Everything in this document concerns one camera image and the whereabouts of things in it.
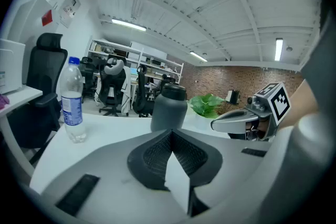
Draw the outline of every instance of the white ceiling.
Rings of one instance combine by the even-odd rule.
[[[207,65],[274,61],[275,39],[286,46],[280,65],[302,63],[319,32],[320,0],[98,0],[98,16],[109,39],[117,38],[110,17],[145,26],[148,39],[162,41],[162,50],[174,43],[180,58],[189,51],[206,53]]]

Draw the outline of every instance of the potted plant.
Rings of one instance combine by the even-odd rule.
[[[218,117],[217,109],[225,99],[211,93],[198,95],[189,100],[189,104],[196,113],[196,125],[205,129],[211,121]]]

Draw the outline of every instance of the brick wall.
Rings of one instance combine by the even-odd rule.
[[[182,63],[181,60],[168,56],[167,59]],[[225,98],[229,90],[240,91],[240,108],[253,95],[270,82],[283,81],[291,96],[300,86],[303,77],[281,69],[263,71],[260,67],[196,67],[184,63],[180,85],[186,87],[188,99],[196,95],[212,93]]]

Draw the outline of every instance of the white plant pot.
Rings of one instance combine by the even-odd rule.
[[[200,130],[211,129],[211,121],[213,119],[205,118],[197,113],[195,114],[195,126]]]

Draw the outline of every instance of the blue bottle cap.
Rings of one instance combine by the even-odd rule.
[[[79,58],[69,57],[69,63],[72,64],[72,65],[79,65]]]

